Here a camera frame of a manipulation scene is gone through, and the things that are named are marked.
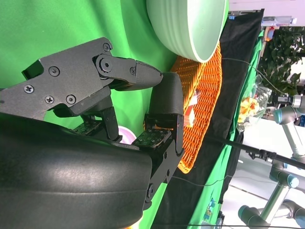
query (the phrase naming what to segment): metal bolt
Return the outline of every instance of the metal bolt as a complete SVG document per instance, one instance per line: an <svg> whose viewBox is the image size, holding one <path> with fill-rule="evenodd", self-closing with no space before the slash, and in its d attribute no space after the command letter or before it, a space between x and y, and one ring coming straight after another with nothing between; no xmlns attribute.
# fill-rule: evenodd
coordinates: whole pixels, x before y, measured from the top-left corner
<svg viewBox="0 0 305 229"><path fill-rule="evenodd" d="M34 92L34 87L32 85L25 85L23 88L25 93L31 94Z"/></svg>
<svg viewBox="0 0 305 229"><path fill-rule="evenodd" d="M153 194L153 184L149 184L149 187L147 189L147 197L150 198Z"/></svg>
<svg viewBox="0 0 305 229"><path fill-rule="evenodd" d="M107 58L103 58L100 62L100 67L104 72L108 73L112 70L112 62Z"/></svg>
<svg viewBox="0 0 305 229"><path fill-rule="evenodd" d="M110 48L110 45L108 43L104 43L103 44L103 48L106 52L108 52L111 48Z"/></svg>
<svg viewBox="0 0 305 229"><path fill-rule="evenodd" d="M59 73L60 73L60 71L59 71L58 67L52 66L49 68L49 74L51 76L54 76L54 77L59 76Z"/></svg>
<svg viewBox="0 0 305 229"><path fill-rule="evenodd" d="M75 104L76 98L74 95L70 94L67 96L66 101L68 104Z"/></svg>
<svg viewBox="0 0 305 229"><path fill-rule="evenodd" d="M130 68L130 73L132 74L132 75L134 75L135 74L135 68Z"/></svg>
<svg viewBox="0 0 305 229"><path fill-rule="evenodd" d="M50 95L44 98L44 101L46 101L47 104L52 104L54 102L54 98Z"/></svg>

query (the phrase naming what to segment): bowl rim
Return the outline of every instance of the bowl rim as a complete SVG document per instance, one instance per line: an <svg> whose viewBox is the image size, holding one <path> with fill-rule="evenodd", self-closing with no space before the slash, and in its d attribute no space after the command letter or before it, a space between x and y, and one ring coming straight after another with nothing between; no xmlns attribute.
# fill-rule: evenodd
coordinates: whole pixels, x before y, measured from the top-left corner
<svg viewBox="0 0 305 229"><path fill-rule="evenodd" d="M227 0L222 0L222 1L224 1L224 11L223 11L222 23L221 23L221 26L219 27L220 28L219 29L219 34L218 34L217 42L215 43L214 50L213 50L213 52L211 53L211 55L209 56L209 58L207 60L203 60L199 57L199 55L198 55L198 53L195 49L195 44L194 44L194 41L193 41L193 33L191 33L191 31L190 31L191 27L188 26L189 38L190 38L191 48L192 48L193 54L194 54L195 59L196 59L195 61L198 61L198 62L201 62L201 63L208 62L212 58L213 54L215 53L215 50L217 48L217 44L218 44L220 36L221 36L222 28L223 28L223 25L224 25L224 22L225 22L224 17L225 17L226 6L228 4Z"/></svg>

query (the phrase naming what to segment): plastic bag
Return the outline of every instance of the plastic bag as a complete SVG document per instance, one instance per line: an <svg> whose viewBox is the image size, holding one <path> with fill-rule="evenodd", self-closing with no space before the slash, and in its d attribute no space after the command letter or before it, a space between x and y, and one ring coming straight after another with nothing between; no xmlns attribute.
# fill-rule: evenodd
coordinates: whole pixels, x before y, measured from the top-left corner
<svg viewBox="0 0 305 229"><path fill-rule="evenodd" d="M256 124L266 111L272 90L260 86L261 82L262 78L257 76L255 83L248 85L243 95L236 127L239 133Z"/></svg>

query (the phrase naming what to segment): light green bowl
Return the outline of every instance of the light green bowl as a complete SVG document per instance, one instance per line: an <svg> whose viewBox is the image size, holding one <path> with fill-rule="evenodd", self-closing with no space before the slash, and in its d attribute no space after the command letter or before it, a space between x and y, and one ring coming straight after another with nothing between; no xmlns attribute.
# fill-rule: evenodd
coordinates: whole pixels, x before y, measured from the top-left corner
<svg viewBox="0 0 305 229"><path fill-rule="evenodd" d="M207 62L223 27L226 0L147 0L148 16L161 42L177 55Z"/></svg>

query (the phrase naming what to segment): pink object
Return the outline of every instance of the pink object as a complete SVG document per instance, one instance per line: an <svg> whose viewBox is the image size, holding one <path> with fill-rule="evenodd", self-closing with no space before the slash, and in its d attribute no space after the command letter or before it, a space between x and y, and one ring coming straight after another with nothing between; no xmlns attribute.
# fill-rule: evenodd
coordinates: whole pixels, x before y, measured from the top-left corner
<svg viewBox="0 0 305 229"><path fill-rule="evenodd" d="M119 126L119 135L123 136L123 139L120 141L120 143L128 145L131 145L133 141L137 138L130 129L124 126Z"/></svg>

